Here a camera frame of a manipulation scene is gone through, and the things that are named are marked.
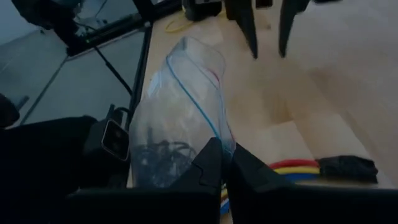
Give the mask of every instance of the gray floor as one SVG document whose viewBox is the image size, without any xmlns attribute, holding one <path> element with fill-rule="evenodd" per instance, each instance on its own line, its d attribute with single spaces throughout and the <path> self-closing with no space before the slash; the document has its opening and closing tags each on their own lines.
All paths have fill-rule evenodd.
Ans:
<svg viewBox="0 0 398 224">
<path fill-rule="evenodd" d="M 110 1 L 101 18 L 117 18 L 136 11 L 132 1 Z M 101 48 L 122 77 L 133 85 L 143 33 L 134 33 Z M 52 32 L 34 32 L 0 46 L 0 93 L 27 95 L 23 118 L 66 58 L 65 45 Z M 129 106 L 130 97 L 96 52 L 67 61 L 53 79 L 25 123 L 84 114 L 104 118 L 110 104 Z"/>
</svg>

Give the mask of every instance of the red wire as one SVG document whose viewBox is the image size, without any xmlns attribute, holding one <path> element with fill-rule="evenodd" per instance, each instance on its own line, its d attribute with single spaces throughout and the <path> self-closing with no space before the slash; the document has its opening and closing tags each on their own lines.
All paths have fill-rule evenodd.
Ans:
<svg viewBox="0 0 398 224">
<path fill-rule="evenodd" d="M 312 166 L 319 167 L 317 161 L 309 160 L 309 159 L 287 159 L 284 161 L 275 162 L 273 164 L 268 165 L 271 169 L 278 169 L 281 167 L 295 167 L 295 166 Z"/>
</svg>

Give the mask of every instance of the clear plastic bag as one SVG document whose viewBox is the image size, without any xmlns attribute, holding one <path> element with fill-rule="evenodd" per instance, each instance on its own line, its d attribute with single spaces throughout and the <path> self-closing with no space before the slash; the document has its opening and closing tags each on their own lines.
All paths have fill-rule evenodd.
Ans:
<svg viewBox="0 0 398 224">
<path fill-rule="evenodd" d="M 168 54 L 130 124 L 134 186 L 170 186 L 212 137 L 232 157 L 235 141 L 221 91 L 224 65 L 219 52 L 191 37 Z"/>
</svg>

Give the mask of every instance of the light wood surface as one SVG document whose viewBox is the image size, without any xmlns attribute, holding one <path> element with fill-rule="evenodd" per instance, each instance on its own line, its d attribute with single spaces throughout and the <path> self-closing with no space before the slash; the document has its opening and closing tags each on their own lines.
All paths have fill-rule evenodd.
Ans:
<svg viewBox="0 0 398 224">
<path fill-rule="evenodd" d="M 371 158 L 380 170 L 372 187 L 395 187 L 398 31 L 391 20 L 398 20 L 397 6 L 371 0 L 311 4 L 295 20 L 285 59 L 277 51 L 280 1 L 254 12 L 257 60 L 235 22 L 214 17 L 166 34 L 174 14 L 154 24 L 144 90 L 180 38 L 195 37 L 226 60 L 228 121 L 246 149 L 265 163 L 342 154 Z"/>
</svg>

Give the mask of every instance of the wooden table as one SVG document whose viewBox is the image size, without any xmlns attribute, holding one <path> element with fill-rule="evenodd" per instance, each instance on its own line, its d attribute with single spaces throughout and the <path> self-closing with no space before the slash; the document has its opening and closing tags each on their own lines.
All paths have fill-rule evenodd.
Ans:
<svg viewBox="0 0 398 224">
<path fill-rule="evenodd" d="M 234 21 L 219 16 L 167 34 L 165 26 L 178 15 L 165 17 L 153 26 L 143 90 L 174 45 L 185 35 L 195 37 L 219 50 L 226 60 L 223 86 L 228 121 L 237 142 L 251 153 L 266 164 L 347 154 L 370 158 L 380 170 L 379 184 L 365 186 L 395 187 L 398 152 L 393 149 L 398 140 L 392 138 L 398 122 L 369 89 L 377 71 L 361 69 L 387 57 L 369 46 L 376 38 L 359 38 L 368 27 L 361 22 L 364 15 L 352 16 L 358 5 L 368 7 L 359 1 L 310 5 L 295 21 L 285 59 L 277 51 L 280 1 L 269 10 L 254 12 L 257 60 Z"/>
</svg>

